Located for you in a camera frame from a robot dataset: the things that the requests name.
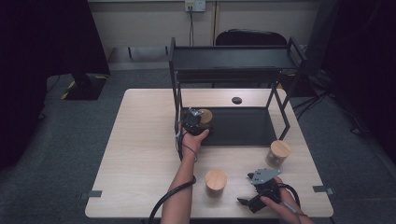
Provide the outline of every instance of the wooden table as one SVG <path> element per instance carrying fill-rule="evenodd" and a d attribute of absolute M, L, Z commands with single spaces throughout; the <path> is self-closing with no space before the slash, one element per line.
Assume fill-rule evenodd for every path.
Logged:
<path fill-rule="evenodd" d="M 266 89 L 185 89 L 185 106 L 233 106 L 231 99 L 243 99 L 240 106 L 263 106 Z M 280 96 L 286 93 L 280 90 Z M 284 128 L 273 99 L 269 108 L 276 134 Z M 293 186 L 303 210 L 311 217 L 330 217 L 333 210 L 321 186 L 303 134 L 290 105 L 286 108 L 290 130 L 286 141 L 291 147 L 279 176 Z M 106 152 L 92 190 L 101 190 L 99 198 L 90 198 L 88 217 L 148 217 L 155 203 L 166 193 L 180 164 L 175 148 L 175 106 L 171 89 L 135 89 L 125 92 Z M 265 162 L 268 147 L 202 147 L 195 164 L 197 183 L 193 186 L 192 218 L 270 218 L 277 214 L 265 207 L 256 214 L 236 198 L 256 196 L 247 174 L 270 167 Z M 205 193 L 205 174 L 223 170 L 228 182 L 220 198 Z M 161 209 L 156 217 L 161 216 Z"/>

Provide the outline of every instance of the metal frame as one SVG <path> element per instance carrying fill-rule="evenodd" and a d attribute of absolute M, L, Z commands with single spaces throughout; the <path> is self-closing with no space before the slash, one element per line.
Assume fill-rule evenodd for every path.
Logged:
<path fill-rule="evenodd" d="M 293 66 L 289 64 L 286 67 L 278 66 L 268 66 L 263 63 L 263 66 L 240 66 L 240 67 L 187 67 L 186 64 L 182 64 L 182 60 L 180 62 L 176 59 L 176 54 L 178 54 L 179 50 L 184 50 L 184 52 L 193 53 L 196 50 L 200 50 L 200 52 L 204 52 L 207 49 L 207 52 L 213 52 L 218 50 L 264 50 L 266 53 L 271 53 L 274 50 L 285 50 L 287 52 L 287 56 L 290 61 L 292 61 Z M 282 134 L 279 136 L 279 140 L 284 139 L 286 136 L 290 124 L 288 118 L 285 113 L 285 107 L 290 99 L 291 94 L 293 93 L 298 79 L 301 76 L 300 68 L 304 66 L 307 59 L 300 49 L 299 45 L 295 41 L 293 37 L 290 38 L 287 46 L 254 46 L 254 47 L 242 47 L 242 46 L 214 46 L 214 47 L 178 47 L 176 46 L 176 40 L 172 38 L 171 46 L 168 54 L 169 59 L 169 69 L 170 75 L 172 79 L 172 87 L 173 94 L 175 99 L 175 133 L 178 132 L 178 122 L 180 119 L 180 113 L 182 110 L 187 109 L 183 106 L 182 96 L 181 96 L 181 84 L 185 83 L 218 83 L 218 82 L 269 82 L 271 83 L 271 93 L 267 100 L 266 106 L 263 108 L 268 108 L 272 98 L 275 96 L 276 102 L 278 104 L 280 113 L 285 122 L 285 129 Z M 285 100 L 282 102 L 279 94 L 276 90 L 276 86 L 279 83 L 280 78 L 282 77 L 281 71 L 282 69 L 296 69 L 297 72 L 295 74 L 295 78 L 291 83 L 290 89 L 287 91 L 287 96 Z"/>

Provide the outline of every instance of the cable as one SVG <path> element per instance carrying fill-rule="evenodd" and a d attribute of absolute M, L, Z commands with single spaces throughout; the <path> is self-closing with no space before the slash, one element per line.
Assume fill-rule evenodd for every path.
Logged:
<path fill-rule="evenodd" d="M 278 183 L 277 185 L 279 186 L 279 188 L 285 188 L 285 189 L 290 190 L 291 193 L 293 194 L 294 201 L 296 201 L 297 205 L 301 208 L 300 198 L 298 197 L 297 191 L 292 186 L 284 184 L 284 183 Z"/>
<path fill-rule="evenodd" d="M 330 217 L 330 222 L 331 222 L 332 224 L 335 224 L 334 219 L 332 219 L 332 217 Z"/>
<path fill-rule="evenodd" d="M 190 21 L 191 21 L 191 25 L 190 25 L 190 46 L 194 46 L 194 24 L 192 23 L 192 7 L 189 7 L 189 14 L 190 14 Z"/>
<path fill-rule="evenodd" d="M 148 218 L 148 224 L 151 224 L 152 221 L 154 220 L 154 216 L 157 213 L 158 209 L 161 207 L 161 205 L 168 200 L 170 197 L 172 197 L 172 195 L 178 193 L 179 191 L 195 184 L 197 182 L 197 179 L 195 178 L 195 176 L 192 177 L 192 180 L 182 184 L 178 187 L 175 187 L 174 189 L 169 190 L 165 195 L 163 195 L 163 197 L 161 197 L 161 199 L 155 204 L 154 208 L 151 211 L 151 214 L 149 215 Z"/>
<path fill-rule="evenodd" d="M 182 144 L 182 146 L 188 148 L 194 154 L 194 158 L 195 158 L 194 162 L 197 162 L 198 161 L 197 153 L 194 150 L 192 150 L 192 148 L 190 148 L 190 147 L 188 147 L 188 146 L 186 146 L 184 144 Z"/>
<path fill-rule="evenodd" d="M 178 157 L 180 158 L 180 160 L 183 160 L 183 150 L 182 150 L 182 145 L 183 145 L 183 137 L 184 134 L 181 134 L 183 132 L 183 128 L 181 128 L 181 130 L 178 132 L 178 134 L 176 135 L 175 138 L 175 142 L 176 142 L 176 151 L 178 154 Z"/>
<path fill-rule="evenodd" d="M 321 97 L 321 96 L 317 93 L 317 91 L 315 90 L 314 86 L 312 85 L 311 79 L 309 79 L 309 83 L 311 84 L 311 88 L 312 88 L 312 90 L 315 92 L 315 94 L 316 94 L 318 97 Z M 349 115 L 350 117 L 352 117 L 352 119 L 355 121 L 355 123 L 356 123 L 356 125 L 358 126 L 358 129 L 359 129 L 359 130 L 362 130 L 362 131 L 365 132 L 365 133 L 370 133 L 369 130 L 366 130 L 364 127 L 361 126 L 361 124 L 359 123 L 359 121 L 358 121 L 358 119 L 356 118 L 356 116 L 355 116 L 354 114 L 352 114 L 351 112 L 349 112 L 349 111 L 347 111 L 347 110 L 345 110 L 345 109 L 343 109 L 343 108 L 341 108 L 341 107 L 339 107 L 339 106 L 331 105 L 330 103 L 328 103 L 328 102 L 325 101 L 325 100 L 323 100 L 323 102 L 324 102 L 325 104 L 329 105 L 330 107 L 333 107 L 333 108 L 335 108 L 335 109 L 337 109 L 337 110 L 340 110 L 340 111 L 342 111 L 342 112 L 348 114 L 348 115 Z"/>
<path fill-rule="evenodd" d="M 213 46 L 216 45 L 216 24 L 217 24 L 217 20 L 218 20 L 218 1 L 215 1 L 214 4 L 215 4 L 214 5 L 215 12 L 213 15 L 213 23 L 212 23 L 212 24 L 214 24 L 213 25 L 213 36 L 212 36 L 212 38 L 213 38 L 212 45 Z"/>
<path fill-rule="evenodd" d="M 301 111 L 301 112 L 299 112 L 299 113 L 296 113 L 296 115 L 298 115 L 297 120 L 300 119 L 300 117 L 303 115 L 303 113 L 304 113 L 306 110 L 311 109 L 311 108 L 313 108 L 316 104 L 320 103 L 321 101 L 324 101 L 324 98 L 322 98 L 322 97 L 325 96 L 325 95 L 327 95 L 327 94 L 329 94 L 329 93 L 330 93 L 330 91 L 325 91 L 325 92 L 323 92 L 323 93 L 321 93 L 321 94 L 318 94 L 317 96 L 315 96 L 315 97 L 313 97 L 313 98 L 311 98 L 311 99 L 309 99 L 309 100 L 307 100 L 307 101 L 304 101 L 304 102 L 300 103 L 299 105 L 294 106 L 294 107 L 293 107 L 293 110 L 295 110 L 295 109 L 297 109 L 297 108 L 299 108 L 299 107 L 301 107 L 301 106 L 303 106 L 303 105 L 309 104 L 308 106 L 306 106 L 306 107 L 303 109 L 303 111 Z"/>

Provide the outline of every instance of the cylindrical wooden block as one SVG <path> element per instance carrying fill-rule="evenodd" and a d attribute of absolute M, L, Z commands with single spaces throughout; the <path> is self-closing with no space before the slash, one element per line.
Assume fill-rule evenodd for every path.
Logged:
<path fill-rule="evenodd" d="M 265 161 L 269 166 L 279 168 L 290 153 L 290 146 L 286 142 L 276 140 L 271 144 Z"/>
<path fill-rule="evenodd" d="M 207 195 L 219 197 L 227 184 L 227 175 L 221 170 L 210 170 L 205 176 L 205 182 Z"/>
<path fill-rule="evenodd" d="M 210 120 L 212 120 L 213 114 L 212 114 L 212 112 L 210 112 L 210 110 L 199 109 L 198 111 L 203 112 L 203 114 L 201 115 L 200 125 L 206 125 L 207 123 L 210 122 Z"/>

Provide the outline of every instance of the black cable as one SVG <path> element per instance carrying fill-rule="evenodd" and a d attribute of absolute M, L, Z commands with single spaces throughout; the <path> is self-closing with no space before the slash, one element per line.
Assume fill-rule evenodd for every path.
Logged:
<path fill-rule="evenodd" d="M 303 111 L 301 111 L 301 112 L 299 113 L 299 116 L 298 116 L 297 120 L 300 119 L 300 117 L 303 115 L 303 113 L 304 113 L 305 111 L 307 111 L 308 109 L 312 108 L 314 105 L 318 104 L 321 100 L 322 100 L 321 97 L 316 97 L 315 100 L 314 100 L 311 104 L 309 104 L 308 106 L 306 106 L 306 107 L 303 109 Z"/>
<path fill-rule="evenodd" d="M 184 134 L 183 133 L 183 128 L 180 130 L 180 132 L 177 134 L 175 140 L 176 140 L 176 151 L 178 154 L 178 157 L 180 158 L 180 160 L 183 160 L 183 150 L 182 150 L 182 145 L 183 145 L 183 137 Z"/>
<path fill-rule="evenodd" d="M 192 23 L 192 7 L 189 7 L 189 14 L 190 14 L 190 46 L 194 46 L 194 25 Z"/>
<path fill-rule="evenodd" d="M 217 24 L 217 19 L 218 19 L 218 10 L 217 10 L 217 8 L 218 8 L 218 1 L 215 1 L 214 4 L 215 4 L 215 5 L 214 5 L 215 13 L 214 13 L 214 15 L 213 15 L 213 23 L 212 23 L 212 24 L 214 24 L 214 25 L 213 25 L 213 36 L 212 36 L 212 38 L 213 38 L 212 45 L 213 45 L 213 46 L 216 45 L 216 24 Z"/>
<path fill-rule="evenodd" d="M 332 224 L 335 224 L 334 219 L 332 219 L 332 217 L 330 217 L 330 222 L 331 222 Z"/>
<path fill-rule="evenodd" d="M 182 185 L 180 185 L 178 187 L 175 187 L 174 189 L 171 189 L 165 195 L 163 195 L 163 197 L 157 202 L 157 204 L 155 204 L 154 208 L 152 209 L 151 214 L 149 215 L 149 218 L 148 218 L 148 224 L 152 223 L 152 221 L 154 220 L 154 216 L 157 213 L 158 209 L 161 207 L 161 205 L 166 200 L 168 200 L 170 197 L 172 197 L 172 195 L 174 195 L 174 194 L 178 193 L 179 191 L 181 191 L 181 190 L 183 190 L 183 189 L 195 184 L 196 182 L 197 182 L 197 179 L 195 178 L 195 176 L 193 176 L 191 181 L 189 181 L 189 182 L 187 182 L 185 184 L 182 184 Z"/>
<path fill-rule="evenodd" d="M 280 188 L 285 188 L 291 191 L 294 197 L 294 201 L 296 201 L 297 205 L 301 208 L 300 198 L 298 197 L 297 191 L 290 185 L 279 183 L 277 184 Z"/>
<path fill-rule="evenodd" d="M 309 79 L 309 83 L 311 84 L 311 88 L 312 88 L 312 90 L 315 92 L 315 94 L 316 94 L 319 98 L 321 98 L 321 96 L 322 96 L 323 93 L 322 93 L 322 94 L 318 94 L 318 93 L 315 91 L 315 88 L 314 88 L 314 86 L 313 86 L 313 84 L 312 84 L 311 79 Z M 335 92 L 335 90 L 331 90 L 331 89 L 327 89 L 326 91 L 328 92 L 328 94 L 331 93 L 331 91 L 332 91 L 332 92 Z M 323 102 L 326 103 L 326 104 L 328 104 L 328 105 L 331 106 L 331 107 L 334 107 L 335 109 L 338 109 L 338 110 L 340 110 L 340 111 L 346 113 L 346 114 L 349 115 L 350 117 L 352 117 L 352 119 L 355 121 L 356 125 L 358 126 L 359 132 L 362 131 L 362 132 L 364 132 L 364 134 L 369 134 L 369 133 L 370 133 L 369 130 L 366 130 L 364 127 L 361 126 L 361 124 L 360 124 L 359 121 L 358 121 L 358 118 L 357 118 L 352 112 L 350 112 L 350 111 L 348 111 L 348 110 L 346 110 L 346 109 L 344 109 L 344 108 L 341 108 L 341 107 L 339 107 L 339 106 L 331 105 L 331 104 L 329 104 L 329 103 L 326 102 L 326 101 L 323 101 Z M 354 132 L 354 130 L 355 130 L 355 129 L 351 129 L 350 131 L 351 131 L 352 133 L 354 133 L 354 134 L 357 134 L 357 133 Z"/>
<path fill-rule="evenodd" d="M 312 98 L 309 99 L 309 100 L 306 100 L 306 101 L 304 101 L 304 102 L 302 102 L 302 103 L 300 103 L 300 104 L 298 104 L 298 105 L 295 105 L 292 109 L 295 110 L 295 109 L 297 109 L 297 108 L 300 107 L 300 106 L 306 105 L 306 104 L 312 102 L 313 100 L 315 100 L 316 98 L 318 98 L 318 97 L 317 97 L 317 96 L 312 97 Z"/>

